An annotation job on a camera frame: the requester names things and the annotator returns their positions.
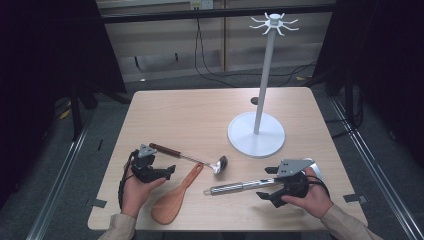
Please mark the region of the grey tape piece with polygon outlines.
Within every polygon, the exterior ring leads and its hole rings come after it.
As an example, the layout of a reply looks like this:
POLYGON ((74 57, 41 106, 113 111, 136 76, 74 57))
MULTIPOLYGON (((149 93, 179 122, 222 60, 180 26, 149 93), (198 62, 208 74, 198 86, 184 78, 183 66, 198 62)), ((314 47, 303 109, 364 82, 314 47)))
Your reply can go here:
POLYGON ((104 208, 106 206, 106 201, 105 200, 100 200, 100 199, 90 198, 90 199, 87 199, 84 202, 84 205, 85 206, 88 206, 88 207, 104 208))
POLYGON ((346 203, 358 202, 364 204, 368 202, 368 199, 364 195, 348 194, 343 196, 346 203))

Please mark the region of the white wall socket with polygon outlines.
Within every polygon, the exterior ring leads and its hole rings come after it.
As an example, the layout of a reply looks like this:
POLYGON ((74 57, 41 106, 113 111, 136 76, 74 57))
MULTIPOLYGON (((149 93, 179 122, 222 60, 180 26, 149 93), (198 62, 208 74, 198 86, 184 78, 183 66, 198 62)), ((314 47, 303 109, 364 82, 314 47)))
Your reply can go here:
POLYGON ((190 0, 192 10, 212 10, 214 8, 213 0, 190 0))

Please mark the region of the person's right hand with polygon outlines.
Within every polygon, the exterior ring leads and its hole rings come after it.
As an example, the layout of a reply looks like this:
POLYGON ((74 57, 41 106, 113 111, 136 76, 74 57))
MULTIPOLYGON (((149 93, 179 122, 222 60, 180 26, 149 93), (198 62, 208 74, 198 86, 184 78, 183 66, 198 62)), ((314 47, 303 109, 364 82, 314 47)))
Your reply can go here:
POLYGON ((321 219, 334 205, 325 189, 317 184, 312 184, 304 198, 285 195, 281 199, 289 204, 298 206, 315 218, 321 219))

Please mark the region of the steel ladle with wooden handle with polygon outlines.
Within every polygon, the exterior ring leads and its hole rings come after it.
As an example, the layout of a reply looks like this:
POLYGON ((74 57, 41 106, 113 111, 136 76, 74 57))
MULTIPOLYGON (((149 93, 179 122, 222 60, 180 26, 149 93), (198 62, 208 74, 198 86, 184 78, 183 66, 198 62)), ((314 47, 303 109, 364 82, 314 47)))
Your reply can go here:
POLYGON ((201 163, 201 164, 211 168, 215 175, 218 175, 221 172, 223 172, 228 165, 228 159, 227 159, 226 156, 220 157, 219 160, 216 163, 209 163, 209 162, 188 156, 188 155, 186 155, 186 154, 184 154, 180 151, 164 147, 164 146, 159 145, 159 144, 150 143, 149 146, 151 148, 161 152, 161 153, 167 154, 167 155, 172 156, 172 157, 184 158, 184 159, 192 161, 192 162, 201 163))

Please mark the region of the person's left hand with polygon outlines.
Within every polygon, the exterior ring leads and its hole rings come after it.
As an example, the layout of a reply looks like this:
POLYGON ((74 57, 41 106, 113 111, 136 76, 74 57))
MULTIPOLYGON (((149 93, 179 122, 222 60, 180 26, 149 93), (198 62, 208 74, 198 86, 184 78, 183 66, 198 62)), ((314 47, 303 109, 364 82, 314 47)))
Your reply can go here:
POLYGON ((166 182, 165 178, 157 179, 150 183, 140 182, 133 176, 128 165, 124 166, 125 184, 122 196, 121 213, 132 218, 137 218, 139 211, 148 200, 150 193, 166 182))

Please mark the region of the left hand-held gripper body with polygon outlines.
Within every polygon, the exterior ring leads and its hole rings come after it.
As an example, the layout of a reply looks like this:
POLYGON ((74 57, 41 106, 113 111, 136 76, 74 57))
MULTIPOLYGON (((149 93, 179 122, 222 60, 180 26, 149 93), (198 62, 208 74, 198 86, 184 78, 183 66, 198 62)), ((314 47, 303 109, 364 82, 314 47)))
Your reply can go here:
POLYGON ((135 177, 143 183, 150 183, 160 178, 167 177, 166 169, 154 169, 156 150, 141 144, 132 162, 131 170, 135 177))

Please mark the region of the metal floor rail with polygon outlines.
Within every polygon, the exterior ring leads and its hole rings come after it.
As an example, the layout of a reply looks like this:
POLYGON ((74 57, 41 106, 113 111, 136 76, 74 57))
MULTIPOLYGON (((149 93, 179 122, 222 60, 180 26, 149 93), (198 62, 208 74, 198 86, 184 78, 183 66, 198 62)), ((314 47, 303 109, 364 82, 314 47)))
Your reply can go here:
POLYGON ((384 196, 386 202, 389 204, 391 210, 396 216, 398 222, 403 228, 409 240, 424 240, 424 231, 420 229, 417 221, 405 205, 404 201, 400 198, 398 193, 393 188, 386 174, 383 172, 382 168, 375 159, 373 153, 368 147, 367 143, 361 136, 360 132, 353 127, 351 123, 347 120, 347 110, 344 108, 342 103, 331 97, 330 101, 333 105, 333 108, 338 115, 338 118, 343 123, 345 130, 347 131, 350 139, 355 145, 356 149, 359 151, 362 160, 367 166, 370 174, 376 181, 377 186, 379 187, 382 195, 384 196))
POLYGON ((54 181, 50 192, 39 211, 26 240, 43 240, 48 226, 51 222, 53 214, 58 206, 58 202, 65 188, 66 182, 72 171, 73 165, 79 155, 80 149, 85 141, 87 130, 92 123, 94 111, 90 110, 87 119, 84 122, 84 126, 76 139, 72 142, 70 149, 64 159, 61 169, 54 181))

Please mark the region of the black curtain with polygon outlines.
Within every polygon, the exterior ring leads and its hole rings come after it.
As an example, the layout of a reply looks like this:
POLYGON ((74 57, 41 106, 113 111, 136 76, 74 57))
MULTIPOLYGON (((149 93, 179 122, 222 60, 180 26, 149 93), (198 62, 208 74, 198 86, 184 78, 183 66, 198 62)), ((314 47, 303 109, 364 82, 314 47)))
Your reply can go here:
POLYGON ((61 98, 124 93, 96 0, 0 0, 0 208, 34 165, 61 98))
POLYGON ((335 0, 313 76, 357 83, 424 168, 424 0, 335 0))

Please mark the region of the wooden rice paddle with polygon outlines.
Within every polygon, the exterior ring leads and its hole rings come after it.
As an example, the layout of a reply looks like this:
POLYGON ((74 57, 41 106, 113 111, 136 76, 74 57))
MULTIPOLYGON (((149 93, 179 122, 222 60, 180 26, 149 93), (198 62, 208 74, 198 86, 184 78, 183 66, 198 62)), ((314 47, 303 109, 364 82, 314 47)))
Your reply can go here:
POLYGON ((167 192, 154 203, 151 216, 157 223, 168 225, 175 220, 181 209, 186 190, 197 178, 202 169, 203 165, 197 163, 178 187, 167 192))

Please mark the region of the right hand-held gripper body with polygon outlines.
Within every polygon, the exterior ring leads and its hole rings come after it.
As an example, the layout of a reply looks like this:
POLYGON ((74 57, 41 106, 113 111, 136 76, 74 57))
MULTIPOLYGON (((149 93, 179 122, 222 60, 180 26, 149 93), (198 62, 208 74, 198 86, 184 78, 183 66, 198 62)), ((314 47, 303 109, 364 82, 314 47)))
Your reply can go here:
POLYGON ((289 195, 303 198, 309 190, 308 177, 304 170, 313 165, 310 158, 301 160, 283 159, 277 170, 277 179, 283 184, 283 188, 277 192, 279 197, 289 195))

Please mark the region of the black horizontal bar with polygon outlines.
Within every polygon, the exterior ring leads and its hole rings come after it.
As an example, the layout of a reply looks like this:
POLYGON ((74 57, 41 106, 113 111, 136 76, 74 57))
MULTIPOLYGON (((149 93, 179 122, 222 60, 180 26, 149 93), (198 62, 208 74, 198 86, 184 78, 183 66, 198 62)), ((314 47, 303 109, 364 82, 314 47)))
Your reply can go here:
POLYGON ((286 13, 286 14, 306 14, 332 12, 336 8, 335 4, 314 4, 296 6, 276 6, 262 8, 233 8, 214 10, 187 10, 175 12, 159 12, 145 14, 114 14, 103 15, 99 21, 104 24, 130 23, 130 22, 151 22, 167 20, 186 20, 221 17, 241 17, 257 16, 264 13, 286 13))

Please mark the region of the black metal stand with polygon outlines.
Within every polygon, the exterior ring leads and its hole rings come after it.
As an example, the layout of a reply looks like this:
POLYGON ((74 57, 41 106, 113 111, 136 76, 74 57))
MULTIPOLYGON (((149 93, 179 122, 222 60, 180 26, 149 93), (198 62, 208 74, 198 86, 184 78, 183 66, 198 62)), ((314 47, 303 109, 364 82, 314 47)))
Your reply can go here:
POLYGON ((82 121, 79 107, 78 89, 75 83, 70 88, 71 112, 73 119, 73 141, 76 141, 82 131, 82 121))

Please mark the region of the stainless steel spatula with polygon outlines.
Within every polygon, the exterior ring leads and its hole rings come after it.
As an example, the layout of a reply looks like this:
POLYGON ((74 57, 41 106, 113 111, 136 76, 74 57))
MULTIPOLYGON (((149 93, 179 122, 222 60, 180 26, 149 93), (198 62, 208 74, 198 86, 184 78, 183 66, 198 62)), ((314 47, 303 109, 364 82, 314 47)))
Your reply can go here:
MULTIPOLYGON (((318 177, 319 180, 321 180, 322 175, 315 161, 314 161, 314 164, 309 167, 311 167, 315 171, 316 176, 318 177)), ((275 174, 274 178, 251 180, 251 181, 245 181, 245 182, 214 186, 209 189, 206 189, 204 191, 204 194, 206 196, 216 196, 216 195, 236 193, 236 192, 241 192, 245 190, 259 189, 259 188, 265 188, 265 187, 276 186, 276 185, 281 185, 283 188, 283 184, 281 183, 280 180, 277 179, 277 174, 275 174)))

